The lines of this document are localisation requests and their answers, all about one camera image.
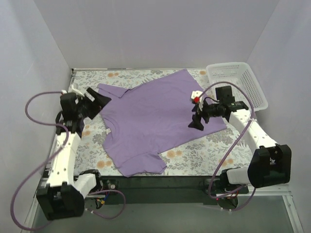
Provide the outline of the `purple t shirt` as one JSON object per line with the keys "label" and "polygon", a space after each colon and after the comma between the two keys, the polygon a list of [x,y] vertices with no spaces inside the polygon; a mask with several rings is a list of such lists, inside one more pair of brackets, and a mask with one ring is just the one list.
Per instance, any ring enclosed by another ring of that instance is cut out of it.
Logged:
{"label": "purple t shirt", "polygon": [[162,152],[226,129],[220,117],[211,119],[202,131],[189,127],[190,96],[200,89],[186,69],[132,89],[98,85],[98,92],[110,98],[101,111],[110,130],[103,148],[123,176],[161,174],[166,169]]}

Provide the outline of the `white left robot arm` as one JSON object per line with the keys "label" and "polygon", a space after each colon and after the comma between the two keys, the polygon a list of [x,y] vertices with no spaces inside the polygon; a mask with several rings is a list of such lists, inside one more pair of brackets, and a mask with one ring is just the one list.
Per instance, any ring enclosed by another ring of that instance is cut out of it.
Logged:
{"label": "white left robot arm", "polygon": [[51,172],[43,188],[38,189],[36,198],[47,220],[56,220],[81,216],[84,212],[85,198],[91,192],[99,194],[103,190],[103,181],[96,169],[89,169],[74,176],[75,158],[84,129],[84,119],[93,119],[110,101],[92,88],[87,92],[92,96],[74,90],[60,96],[61,112],[56,123],[57,139],[65,145],[59,145],[61,151],[55,156]]}

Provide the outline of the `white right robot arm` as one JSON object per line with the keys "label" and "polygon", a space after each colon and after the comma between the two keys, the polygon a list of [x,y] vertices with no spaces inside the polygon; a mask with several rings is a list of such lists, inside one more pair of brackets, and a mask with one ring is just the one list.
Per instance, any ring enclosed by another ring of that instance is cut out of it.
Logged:
{"label": "white right robot arm", "polygon": [[252,105],[235,100],[232,85],[225,84],[215,89],[215,103],[209,104],[202,91],[193,91],[190,96],[194,104],[190,128],[202,131],[202,120],[209,123],[212,117],[222,117],[240,133],[238,139],[243,139],[253,154],[248,166],[223,170],[216,181],[217,187],[232,193],[249,184],[262,188],[288,183],[291,176],[290,147],[273,140],[254,119]]}

